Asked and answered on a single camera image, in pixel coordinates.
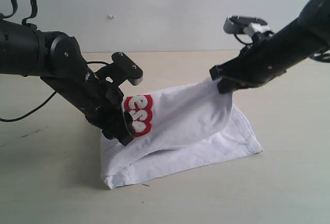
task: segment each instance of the white wall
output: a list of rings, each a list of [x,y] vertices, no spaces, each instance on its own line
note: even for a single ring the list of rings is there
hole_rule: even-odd
[[[74,35],[83,52],[204,51],[238,49],[222,31],[228,15],[255,15],[276,31],[294,19],[308,0],[37,0],[41,30]],[[19,0],[19,21],[29,1]],[[9,0],[0,12],[9,13]],[[107,20],[107,15],[116,18]]]

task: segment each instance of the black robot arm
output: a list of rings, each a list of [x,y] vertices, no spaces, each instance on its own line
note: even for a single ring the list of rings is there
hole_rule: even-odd
[[[244,43],[236,58],[210,69],[212,79],[221,78],[220,93],[263,86],[308,57],[330,62],[330,0],[310,0],[277,33],[262,19],[239,16],[227,18],[224,31],[236,38],[248,35],[252,43]]]
[[[131,115],[122,110],[123,92],[119,86],[129,80],[137,85],[142,70],[124,53],[112,55],[113,63],[97,72],[88,67],[74,37],[54,31],[41,32],[26,23],[37,15],[36,0],[31,0],[32,13],[22,24],[5,21],[16,13],[17,2],[11,0],[13,13],[0,13],[0,73],[39,76],[63,96],[87,120],[111,139],[127,145],[134,138]]]

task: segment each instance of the black cable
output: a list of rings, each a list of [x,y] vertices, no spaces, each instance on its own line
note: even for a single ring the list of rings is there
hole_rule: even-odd
[[[109,65],[109,63],[105,62],[105,61],[89,61],[87,62],[87,64],[104,64],[104,65]],[[41,109],[43,106],[45,106],[46,103],[48,103],[53,96],[55,96],[57,92],[53,92],[52,95],[50,95],[45,102],[43,102],[41,105],[39,105],[37,108],[31,110],[30,112],[26,113],[25,115],[22,115],[21,117],[17,117],[17,118],[13,118],[13,119],[4,119],[4,118],[0,118],[0,122],[16,122],[16,121],[20,121],[28,116],[30,116],[31,114],[33,114],[34,112],[36,112],[37,110]]]
[[[48,97],[48,99],[45,100],[45,102],[43,102],[41,105],[39,105],[37,108],[31,110],[30,112],[26,113],[25,115],[21,116],[21,117],[17,117],[17,118],[14,118],[14,119],[3,119],[3,118],[0,118],[0,121],[1,122],[16,122],[16,121],[19,121],[19,120],[22,120],[28,116],[30,116],[31,114],[33,114],[34,112],[36,112],[37,110],[39,110],[40,108],[42,108],[46,103],[49,102],[49,100],[52,99],[53,96],[55,96],[57,92],[53,92],[52,95],[50,95]]]
[[[247,42],[243,42],[236,33],[234,33],[234,37],[236,38],[237,41],[239,41],[240,43],[244,44],[244,45],[252,45],[253,43],[247,43]]]

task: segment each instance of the printed logo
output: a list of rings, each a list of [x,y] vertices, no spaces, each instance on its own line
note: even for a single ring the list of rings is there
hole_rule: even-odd
[[[127,97],[124,102],[124,108],[133,118],[133,128],[135,137],[146,135],[150,132],[153,118],[153,98],[151,95],[138,95]]]

